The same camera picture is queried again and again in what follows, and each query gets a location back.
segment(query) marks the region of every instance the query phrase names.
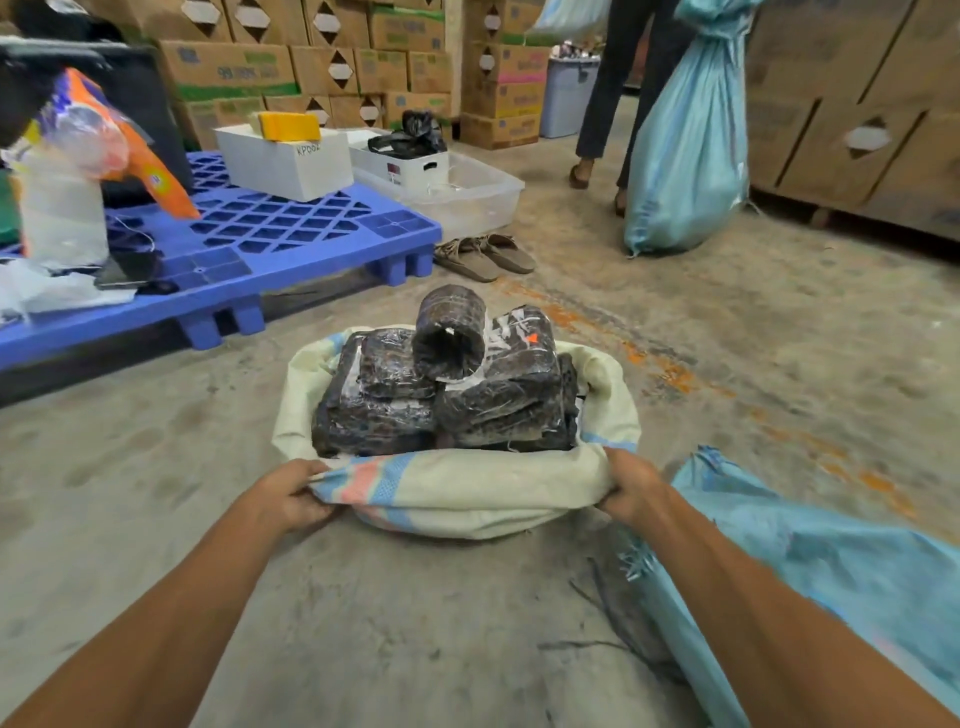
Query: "person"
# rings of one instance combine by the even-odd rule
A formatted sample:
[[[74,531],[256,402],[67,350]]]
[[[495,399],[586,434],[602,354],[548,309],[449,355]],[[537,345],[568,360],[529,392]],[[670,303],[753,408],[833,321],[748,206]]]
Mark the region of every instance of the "person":
[[[678,1],[611,1],[607,21],[607,45],[600,59],[596,84],[590,93],[587,113],[584,115],[580,138],[577,140],[577,157],[580,161],[570,170],[569,183],[574,189],[589,187],[593,163],[603,156],[607,147],[616,105],[620,102],[623,85],[634,65],[636,47],[650,16],[653,15],[643,82],[636,102],[634,128],[630,133],[630,143],[620,168],[620,177],[616,181],[613,211],[619,217],[623,217],[627,209],[630,157],[634,152],[636,133],[660,98],[666,83],[696,35],[691,27],[674,18],[673,13],[677,9]]]
[[[791,590],[626,450],[599,507],[653,548],[754,728],[957,728],[839,619]],[[271,551],[331,517],[306,492],[323,463],[260,478],[196,548],[27,698],[3,728],[186,728]]]

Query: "cardboard box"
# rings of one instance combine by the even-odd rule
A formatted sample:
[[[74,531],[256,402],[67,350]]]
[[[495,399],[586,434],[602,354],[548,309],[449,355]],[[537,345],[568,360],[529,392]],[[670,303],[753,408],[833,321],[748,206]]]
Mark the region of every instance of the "cardboard box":
[[[542,10],[543,0],[467,0],[465,40],[523,45]]]
[[[338,129],[383,126],[383,102],[379,96],[335,96],[330,99],[330,107]]]
[[[294,46],[290,49],[297,85],[310,96],[355,96],[356,65],[349,48],[313,48]]]
[[[814,102],[758,93],[747,95],[750,182],[773,189],[800,141]]]
[[[310,45],[370,48],[367,5],[354,0],[303,0]]]
[[[230,182],[306,203],[353,184],[347,135],[320,141],[267,141],[250,124],[217,130]]]
[[[306,45],[300,0],[224,0],[227,21],[238,43]]]
[[[825,99],[814,111],[779,194],[857,209],[867,202],[920,113]]]
[[[159,48],[168,90],[181,101],[300,93],[282,45],[163,40]]]
[[[933,112],[924,119],[864,212],[960,240],[960,114]]]
[[[374,48],[423,53],[442,51],[444,36],[442,12],[411,11],[389,5],[371,6],[370,41]]]
[[[320,122],[321,129],[333,129],[333,110],[328,96],[266,96],[263,103],[267,111],[312,113]]]
[[[399,51],[374,51],[357,48],[357,85],[361,93],[386,93],[407,90],[407,57]]]
[[[463,90],[463,111],[494,119],[529,116],[543,111],[544,82],[498,84],[483,79],[467,80]]]
[[[859,101],[912,0],[769,0],[750,36],[747,85]]]
[[[865,99],[960,109],[960,0],[918,0]]]
[[[81,5],[117,26],[129,43],[233,41],[223,0],[82,0]]]
[[[172,106],[174,118],[184,140],[194,150],[211,151],[219,149],[215,129],[246,124],[247,117],[256,111],[263,111],[263,99],[217,99],[214,101],[195,101],[190,104],[176,102]]]
[[[464,82],[542,84],[549,61],[549,48],[473,42],[464,49]]]
[[[450,126],[450,94],[448,93],[388,93],[383,97],[383,122],[387,129],[400,129],[403,112],[408,109],[426,110],[442,127]]]
[[[366,130],[350,133],[350,162],[354,171],[369,172],[387,184],[402,187],[404,192],[416,197],[428,197],[431,187],[449,187],[449,152],[416,159],[387,157],[371,152],[368,148],[368,142],[376,136],[380,136],[380,133]]]
[[[453,90],[449,54],[409,52],[407,78],[415,93],[449,93]]]
[[[460,115],[460,140],[481,149],[506,149],[533,144],[540,138],[540,115],[490,119],[470,113]]]

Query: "dark trousers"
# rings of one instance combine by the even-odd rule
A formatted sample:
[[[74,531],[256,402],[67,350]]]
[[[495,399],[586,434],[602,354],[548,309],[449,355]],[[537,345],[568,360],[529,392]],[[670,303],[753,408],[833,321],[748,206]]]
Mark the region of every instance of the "dark trousers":
[[[679,20],[674,20],[678,0],[612,0],[607,27],[607,47],[600,60],[597,82],[590,94],[584,125],[577,141],[577,157],[599,159],[607,146],[607,137],[613,125],[616,105],[620,102],[623,85],[634,65],[636,47],[643,30],[654,16],[650,29],[650,49],[640,96],[637,101],[634,130],[630,134],[627,156],[616,186],[624,189],[630,179],[630,157],[634,152],[636,133],[654,107],[666,83],[680,63],[696,32]]]

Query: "black wrapped package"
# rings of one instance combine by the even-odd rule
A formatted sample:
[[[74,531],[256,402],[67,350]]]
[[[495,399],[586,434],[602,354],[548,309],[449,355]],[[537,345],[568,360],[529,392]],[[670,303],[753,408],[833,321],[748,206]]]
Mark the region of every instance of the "black wrapped package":
[[[360,349],[366,332],[355,333],[344,344],[340,363],[314,416],[313,442],[317,453],[393,455],[431,449],[431,400],[381,400],[360,385]]]
[[[546,314],[527,304],[492,321],[482,366],[467,379],[447,383],[434,411],[440,425],[455,435],[491,420],[510,433],[520,425],[537,426],[530,419],[536,413],[540,426],[546,426],[553,412],[544,405],[560,397],[553,328]],[[490,427],[486,431],[495,436]]]
[[[414,369],[413,337],[411,328],[367,332],[360,347],[360,386],[365,394],[384,399],[433,399],[437,385]]]
[[[429,379],[464,379],[483,363],[487,305],[469,288],[443,285],[420,302],[414,367]]]
[[[457,433],[459,448],[482,448],[538,452],[569,450],[577,444],[577,370],[570,354],[557,357],[561,371],[561,393],[546,402],[537,402],[499,420],[487,420]]]

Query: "white box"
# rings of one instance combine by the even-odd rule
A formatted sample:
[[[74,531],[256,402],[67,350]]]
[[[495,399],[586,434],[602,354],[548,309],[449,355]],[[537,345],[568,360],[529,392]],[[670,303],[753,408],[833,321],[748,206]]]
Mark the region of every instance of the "white box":
[[[306,203],[353,184],[345,133],[324,129],[320,141],[268,141],[250,124],[216,132],[238,187]]]
[[[396,159],[371,152],[367,148],[367,141],[386,133],[389,132],[379,129],[358,129],[347,132],[350,162],[354,169],[369,172],[415,195],[426,195],[431,190],[449,186],[450,154],[448,152],[439,152],[418,159]]]

